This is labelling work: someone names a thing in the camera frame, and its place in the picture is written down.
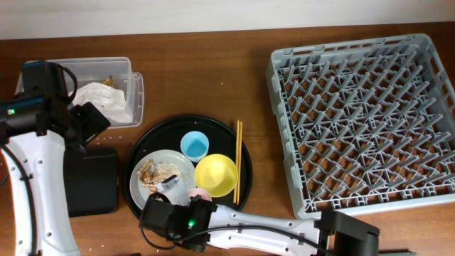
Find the white napkin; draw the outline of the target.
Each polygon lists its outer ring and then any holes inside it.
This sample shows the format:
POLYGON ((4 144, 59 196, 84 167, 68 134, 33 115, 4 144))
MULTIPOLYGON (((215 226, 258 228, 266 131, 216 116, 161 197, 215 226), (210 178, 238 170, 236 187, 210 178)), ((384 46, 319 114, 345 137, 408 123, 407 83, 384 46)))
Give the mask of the white napkin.
POLYGON ((106 118, 119 123, 130 123, 133 120, 131 110, 127 107, 124 92, 100 82, 91 82, 77 90, 74 105, 91 102, 106 118))

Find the pink cup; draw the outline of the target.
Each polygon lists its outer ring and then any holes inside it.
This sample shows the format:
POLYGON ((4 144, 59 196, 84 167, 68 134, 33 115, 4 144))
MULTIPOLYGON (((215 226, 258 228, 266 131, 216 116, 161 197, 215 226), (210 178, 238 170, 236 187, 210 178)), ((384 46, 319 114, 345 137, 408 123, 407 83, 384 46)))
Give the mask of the pink cup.
POLYGON ((192 188, 188 191, 188 197, 195 201, 196 199, 203 199, 205 201, 212 201, 210 194, 202 188, 192 188))

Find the gold foil wrapper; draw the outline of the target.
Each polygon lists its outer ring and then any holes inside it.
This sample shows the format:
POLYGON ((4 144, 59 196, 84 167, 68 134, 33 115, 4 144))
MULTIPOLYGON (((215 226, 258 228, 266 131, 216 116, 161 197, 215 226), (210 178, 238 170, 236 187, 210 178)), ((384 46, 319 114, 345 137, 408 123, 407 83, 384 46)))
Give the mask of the gold foil wrapper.
POLYGON ((114 87, 114 79, 111 75, 109 75, 109 78, 106 79, 105 81, 102 82, 103 85, 109 86, 109 87, 114 87))

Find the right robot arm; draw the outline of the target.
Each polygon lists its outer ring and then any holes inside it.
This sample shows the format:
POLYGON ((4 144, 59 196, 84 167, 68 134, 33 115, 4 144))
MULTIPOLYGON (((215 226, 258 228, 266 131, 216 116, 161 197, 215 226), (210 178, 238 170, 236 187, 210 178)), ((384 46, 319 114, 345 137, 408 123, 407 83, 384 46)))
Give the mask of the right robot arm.
POLYGON ((344 213, 325 210, 320 218, 286 220, 238 212, 186 195, 171 176, 151 194, 139 228, 165 238, 173 247, 204 252, 206 246, 246 248, 276 255, 378 255, 380 231, 344 213))

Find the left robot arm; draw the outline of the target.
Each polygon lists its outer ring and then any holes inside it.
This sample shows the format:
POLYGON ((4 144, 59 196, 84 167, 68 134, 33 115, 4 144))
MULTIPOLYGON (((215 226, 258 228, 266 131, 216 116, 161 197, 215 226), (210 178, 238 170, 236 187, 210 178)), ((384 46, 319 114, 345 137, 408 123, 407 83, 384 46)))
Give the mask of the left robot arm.
POLYGON ((1 103, 1 153, 12 188, 16 255, 79 255, 63 180, 67 148, 87 145, 110 126, 90 102, 73 105, 58 63, 22 67, 23 91, 1 103))

